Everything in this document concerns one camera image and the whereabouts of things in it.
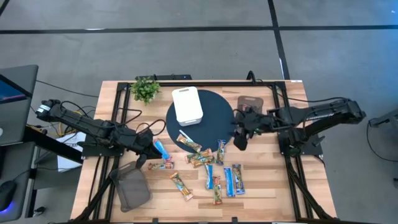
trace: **white container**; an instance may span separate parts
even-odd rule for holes
[[[198,124],[203,117],[203,111],[196,87],[186,87],[173,90],[175,115],[181,126]]]

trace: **gray floor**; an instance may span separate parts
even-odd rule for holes
[[[280,26],[386,25],[398,23],[394,0],[274,0]],[[271,25],[267,1],[260,0],[12,0],[0,29],[93,29],[120,27]],[[345,96],[373,118],[398,108],[398,30],[283,31],[291,79],[304,81],[308,99]],[[0,67],[39,65],[38,79],[87,94],[103,80],[137,75],[189,73],[194,79],[281,79],[272,31],[143,34],[0,35]],[[96,104],[37,84],[32,102],[58,98]],[[33,114],[29,123],[39,124]],[[326,171],[338,216],[359,222],[396,223],[398,165],[382,161],[366,143],[366,121],[324,132]],[[373,147],[398,159],[389,126],[372,129]],[[15,223],[66,221],[76,185],[41,190],[41,217]]]

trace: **blue wrapper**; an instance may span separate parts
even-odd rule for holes
[[[171,159],[170,154],[166,151],[166,149],[164,149],[163,144],[161,143],[161,141],[159,139],[154,140],[154,145],[155,145],[156,149],[162,154],[162,159],[164,159],[166,161]]]
[[[207,171],[206,189],[213,189],[213,165],[205,164]]]
[[[225,179],[226,179],[226,195],[228,197],[235,197],[234,183],[232,180],[232,169],[230,167],[224,167]]]
[[[232,170],[235,175],[236,194],[244,194],[244,186],[242,180],[242,172],[240,164],[233,164]]]

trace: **small green plant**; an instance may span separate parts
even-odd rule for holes
[[[135,100],[140,100],[147,105],[153,100],[156,94],[160,93],[160,85],[151,78],[138,78],[137,82],[131,84],[130,91],[134,94]]]

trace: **dark blue circular mat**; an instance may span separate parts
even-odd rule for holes
[[[224,139],[228,142],[232,138],[235,125],[234,114],[229,103],[219,94],[208,90],[198,90],[203,117],[198,124],[181,126],[175,115],[174,103],[171,104],[166,115],[166,127],[170,138],[180,148],[187,152],[196,153],[188,146],[177,142],[180,129],[194,142],[200,144],[201,150],[210,148],[217,150],[217,140]]]

